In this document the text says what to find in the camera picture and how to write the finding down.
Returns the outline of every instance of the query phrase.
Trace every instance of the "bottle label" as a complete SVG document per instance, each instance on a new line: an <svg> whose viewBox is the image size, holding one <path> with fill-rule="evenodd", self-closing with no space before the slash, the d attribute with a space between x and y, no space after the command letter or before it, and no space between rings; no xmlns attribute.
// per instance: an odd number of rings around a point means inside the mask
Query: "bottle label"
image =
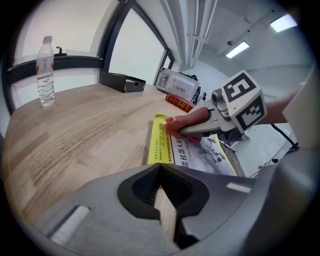
<svg viewBox="0 0 320 256"><path fill-rule="evenodd" d="M37 75L52 73L54 71L54 59L53 58L37 59L35 71Z"/></svg>

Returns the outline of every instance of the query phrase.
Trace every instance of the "book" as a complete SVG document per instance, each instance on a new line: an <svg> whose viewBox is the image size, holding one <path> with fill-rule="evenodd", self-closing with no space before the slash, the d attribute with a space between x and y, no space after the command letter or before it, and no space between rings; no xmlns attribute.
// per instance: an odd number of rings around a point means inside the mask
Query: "book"
<svg viewBox="0 0 320 256"><path fill-rule="evenodd" d="M157 114L154 118L148 164L175 164L202 172L237 176L216 134L204 137L195 144L167 134L165 118L167 116L163 114Z"/></svg>
<svg viewBox="0 0 320 256"><path fill-rule="evenodd" d="M187 113L196 106L192 102L190 102L190 101L188 101L178 95L175 95L175 94L168 94L165 97L165 100L167 102L170 102L171 104L177 106L178 108L184 110Z"/></svg>

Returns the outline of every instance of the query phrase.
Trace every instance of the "red book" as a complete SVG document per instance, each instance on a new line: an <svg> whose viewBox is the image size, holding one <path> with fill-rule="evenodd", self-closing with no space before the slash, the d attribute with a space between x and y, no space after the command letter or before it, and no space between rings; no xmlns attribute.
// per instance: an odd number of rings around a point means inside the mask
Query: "red book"
<svg viewBox="0 0 320 256"><path fill-rule="evenodd" d="M196 106L192 102L175 94L168 94L165 97L165 100L173 105L176 105L178 108L184 110L187 113Z"/></svg>

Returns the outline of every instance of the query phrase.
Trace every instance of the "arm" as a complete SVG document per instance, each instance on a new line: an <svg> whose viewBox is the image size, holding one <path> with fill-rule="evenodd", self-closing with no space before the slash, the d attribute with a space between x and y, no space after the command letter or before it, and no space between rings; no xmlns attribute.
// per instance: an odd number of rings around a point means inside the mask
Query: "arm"
<svg viewBox="0 0 320 256"><path fill-rule="evenodd" d="M275 98L266 102L266 117L262 119L258 125L287 123L287 120L282 112L289 102L294 98L297 92L298 90L290 93L286 97Z"/></svg>

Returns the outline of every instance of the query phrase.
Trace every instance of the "yellow book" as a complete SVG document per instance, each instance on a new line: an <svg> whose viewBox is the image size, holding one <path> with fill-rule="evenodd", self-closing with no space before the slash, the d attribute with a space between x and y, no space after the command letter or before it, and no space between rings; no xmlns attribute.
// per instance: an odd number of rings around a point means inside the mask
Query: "yellow book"
<svg viewBox="0 0 320 256"><path fill-rule="evenodd" d="M163 114L154 117L148 164L175 164L208 173L237 176L216 134L202 138L197 144L176 138L165 132L166 118Z"/></svg>

